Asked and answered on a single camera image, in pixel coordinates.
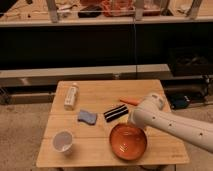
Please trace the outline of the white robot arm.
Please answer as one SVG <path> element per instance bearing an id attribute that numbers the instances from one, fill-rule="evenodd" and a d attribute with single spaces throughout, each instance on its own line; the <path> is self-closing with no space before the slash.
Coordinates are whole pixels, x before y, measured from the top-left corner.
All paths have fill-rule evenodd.
<path id="1" fill-rule="evenodd" d="M 134 108 L 128 121 L 138 128 L 151 126 L 213 153 L 213 124 L 164 112 L 165 100 L 149 93 Z"/>

